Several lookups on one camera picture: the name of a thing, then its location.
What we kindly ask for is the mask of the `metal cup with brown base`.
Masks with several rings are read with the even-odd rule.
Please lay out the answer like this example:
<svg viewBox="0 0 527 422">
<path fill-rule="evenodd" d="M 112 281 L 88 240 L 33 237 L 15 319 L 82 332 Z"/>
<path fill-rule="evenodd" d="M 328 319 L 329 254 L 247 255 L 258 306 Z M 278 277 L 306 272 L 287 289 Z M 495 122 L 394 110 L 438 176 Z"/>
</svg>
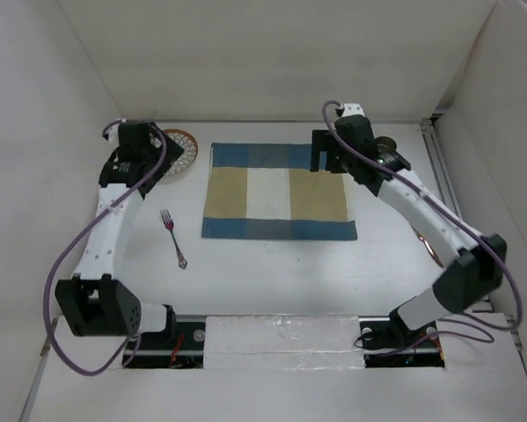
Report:
<svg viewBox="0 0 527 422">
<path fill-rule="evenodd" d="M 393 152 L 397 150 L 397 143 L 389 136 L 378 136 L 377 147 L 380 152 Z"/>
</svg>

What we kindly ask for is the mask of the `orange floral patterned plate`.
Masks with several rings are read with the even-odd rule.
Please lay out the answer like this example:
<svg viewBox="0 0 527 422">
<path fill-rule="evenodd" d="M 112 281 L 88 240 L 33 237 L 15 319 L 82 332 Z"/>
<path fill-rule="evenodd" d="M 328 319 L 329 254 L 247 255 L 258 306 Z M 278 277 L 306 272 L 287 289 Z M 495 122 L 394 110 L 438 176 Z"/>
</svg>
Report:
<svg viewBox="0 0 527 422">
<path fill-rule="evenodd" d="M 184 150 L 164 175 L 164 180 L 168 180 L 192 166 L 198 156 L 199 146 L 196 139 L 185 130 L 174 128 L 165 129 L 164 132 Z"/>
</svg>

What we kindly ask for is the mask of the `blue beige white cloth napkin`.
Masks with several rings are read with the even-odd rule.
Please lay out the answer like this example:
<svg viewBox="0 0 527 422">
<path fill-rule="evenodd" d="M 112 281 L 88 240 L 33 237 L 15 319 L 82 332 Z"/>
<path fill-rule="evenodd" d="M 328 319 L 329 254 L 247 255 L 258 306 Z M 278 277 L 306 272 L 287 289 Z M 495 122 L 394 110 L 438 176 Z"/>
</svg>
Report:
<svg viewBox="0 0 527 422">
<path fill-rule="evenodd" d="M 308 144 L 213 143 L 202 237 L 355 241 L 347 178 L 310 163 Z"/>
</svg>

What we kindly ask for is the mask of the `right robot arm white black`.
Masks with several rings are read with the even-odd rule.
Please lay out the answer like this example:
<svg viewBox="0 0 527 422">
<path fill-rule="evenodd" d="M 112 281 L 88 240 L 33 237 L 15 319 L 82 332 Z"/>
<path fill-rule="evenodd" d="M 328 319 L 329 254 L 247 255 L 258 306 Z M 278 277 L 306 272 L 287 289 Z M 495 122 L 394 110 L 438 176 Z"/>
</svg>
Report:
<svg viewBox="0 0 527 422">
<path fill-rule="evenodd" d="M 389 315 L 391 341 L 409 346 L 426 325 L 465 311 L 501 286 L 507 245 L 458 219 L 397 150 L 380 146 L 361 108 L 338 105 L 336 113 L 325 130 L 312 133 L 311 171 L 324 160 L 326 171 L 349 174 L 410 224 L 443 269 L 431 287 Z"/>
</svg>

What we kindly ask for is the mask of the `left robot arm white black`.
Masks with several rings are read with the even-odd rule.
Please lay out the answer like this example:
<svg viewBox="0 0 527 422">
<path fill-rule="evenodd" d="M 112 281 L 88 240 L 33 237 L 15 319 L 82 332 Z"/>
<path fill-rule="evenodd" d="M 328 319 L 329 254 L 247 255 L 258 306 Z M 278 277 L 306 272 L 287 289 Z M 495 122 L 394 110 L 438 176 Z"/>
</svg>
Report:
<svg viewBox="0 0 527 422">
<path fill-rule="evenodd" d="M 151 120 L 117 120 L 103 136 L 115 144 L 99 174 L 99 198 L 87 244 L 55 299 L 78 337 L 147 334 L 158 348 L 177 340 L 171 306 L 141 301 L 121 275 L 133 223 L 148 193 L 184 150 Z"/>
</svg>

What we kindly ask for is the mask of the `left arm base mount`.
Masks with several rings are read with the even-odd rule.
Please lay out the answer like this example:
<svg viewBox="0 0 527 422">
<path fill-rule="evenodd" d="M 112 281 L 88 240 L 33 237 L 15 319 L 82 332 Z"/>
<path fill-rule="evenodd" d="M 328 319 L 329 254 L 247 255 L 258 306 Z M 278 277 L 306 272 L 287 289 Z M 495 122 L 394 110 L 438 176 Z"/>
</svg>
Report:
<svg viewBox="0 0 527 422">
<path fill-rule="evenodd" d="M 129 369 L 203 369 L 206 338 L 205 316 L 178 316 L 177 334 L 162 338 L 160 333 L 144 333 L 140 345 L 130 341 L 121 358 Z"/>
</svg>

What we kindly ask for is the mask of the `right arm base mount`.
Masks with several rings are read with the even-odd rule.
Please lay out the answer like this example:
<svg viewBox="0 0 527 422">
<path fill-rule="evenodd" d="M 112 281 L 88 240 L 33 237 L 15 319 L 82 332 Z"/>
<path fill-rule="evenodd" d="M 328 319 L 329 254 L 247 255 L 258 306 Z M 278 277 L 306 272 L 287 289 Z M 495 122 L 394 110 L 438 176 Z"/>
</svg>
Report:
<svg viewBox="0 0 527 422">
<path fill-rule="evenodd" d="M 387 318 L 360 319 L 359 327 L 360 333 L 354 347 L 362 350 L 364 367 L 367 369 L 445 367 L 441 344 L 435 335 L 435 323 L 403 337 L 390 331 Z"/>
</svg>

